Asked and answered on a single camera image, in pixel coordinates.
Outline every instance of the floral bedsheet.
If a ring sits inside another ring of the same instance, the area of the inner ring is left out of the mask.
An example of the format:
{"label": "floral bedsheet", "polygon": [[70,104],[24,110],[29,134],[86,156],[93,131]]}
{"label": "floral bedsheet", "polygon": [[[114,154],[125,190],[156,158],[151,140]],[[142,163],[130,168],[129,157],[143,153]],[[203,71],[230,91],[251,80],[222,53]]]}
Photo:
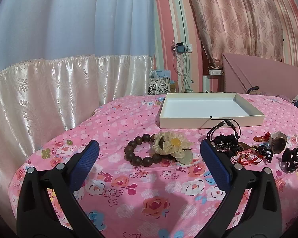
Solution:
{"label": "floral bedsheet", "polygon": [[[239,141],[249,145],[266,132],[281,131],[288,136],[287,147],[298,147],[298,109],[281,98],[242,95],[265,114],[262,126],[244,127]],[[194,142],[194,158],[184,166],[168,159],[148,168],[133,167],[124,160],[129,140],[145,133],[159,132],[159,109],[163,96],[127,96],[96,109],[93,116],[74,129],[52,139],[32,154],[18,169],[9,186],[9,197],[16,214],[18,196],[26,170],[51,169],[59,162],[81,152],[91,139],[100,144],[100,154],[87,179],[74,196],[94,225],[107,238],[117,237],[194,237],[207,223],[225,193],[218,189],[199,154],[207,129],[179,130]],[[220,129],[215,135],[231,134]],[[135,152],[145,157],[150,144],[137,146]],[[283,230],[298,215],[298,170],[287,173],[281,155],[271,164],[282,205]],[[261,171],[262,162],[247,168]],[[70,226],[53,190],[50,199],[60,222]],[[249,198],[246,191],[229,227],[238,223]]]}

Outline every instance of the metal screw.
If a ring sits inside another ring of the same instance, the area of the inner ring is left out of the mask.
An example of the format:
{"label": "metal screw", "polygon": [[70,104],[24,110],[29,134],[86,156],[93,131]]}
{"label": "metal screw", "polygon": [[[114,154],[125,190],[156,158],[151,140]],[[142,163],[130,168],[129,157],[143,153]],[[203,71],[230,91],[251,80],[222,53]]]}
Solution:
{"label": "metal screw", "polygon": [[243,166],[241,164],[237,163],[237,164],[234,165],[234,168],[236,170],[242,170],[243,169]]}
{"label": "metal screw", "polygon": [[56,165],[57,170],[62,170],[62,169],[64,169],[64,167],[65,167],[64,163],[59,163],[59,164]]}
{"label": "metal screw", "polygon": [[264,168],[265,173],[270,174],[271,173],[271,169],[269,167],[265,167]]}
{"label": "metal screw", "polygon": [[34,172],[34,169],[35,169],[35,168],[34,168],[33,166],[31,166],[31,167],[28,168],[28,171],[27,171],[27,172],[28,172],[29,174],[31,174],[31,173]]}

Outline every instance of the charger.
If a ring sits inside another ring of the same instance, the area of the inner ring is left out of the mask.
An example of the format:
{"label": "charger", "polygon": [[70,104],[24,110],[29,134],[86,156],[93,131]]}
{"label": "charger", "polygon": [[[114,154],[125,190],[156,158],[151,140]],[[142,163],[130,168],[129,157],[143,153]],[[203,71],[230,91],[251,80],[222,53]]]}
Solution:
{"label": "charger", "polygon": [[184,54],[185,51],[186,51],[184,43],[183,42],[182,43],[177,43],[176,50],[177,50],[178,54]]}

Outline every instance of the white tray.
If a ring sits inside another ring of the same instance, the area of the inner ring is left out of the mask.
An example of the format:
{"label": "white tray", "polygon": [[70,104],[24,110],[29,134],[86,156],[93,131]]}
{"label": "white tray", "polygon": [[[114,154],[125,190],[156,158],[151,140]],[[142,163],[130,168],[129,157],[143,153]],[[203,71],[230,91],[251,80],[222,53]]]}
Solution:
{"label": "white tray", "polygon": [[210,129],[220,122],[210,120],[210,116],[234,119],[241,127],[262,125],[265,117],[237,93],[168,93],[160,114],[160,128]]}

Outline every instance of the pink headboard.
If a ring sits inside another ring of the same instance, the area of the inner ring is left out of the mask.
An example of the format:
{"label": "pink headboard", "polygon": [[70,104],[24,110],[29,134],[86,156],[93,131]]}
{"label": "pink headboard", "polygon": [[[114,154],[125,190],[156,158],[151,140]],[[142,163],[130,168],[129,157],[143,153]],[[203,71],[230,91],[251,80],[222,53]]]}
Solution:
{"label": "pink headboard", "polygon": [[224,92],[246,94],[253,86],[270,95],[298,95],[298,68],[255,56],[222,54]]}

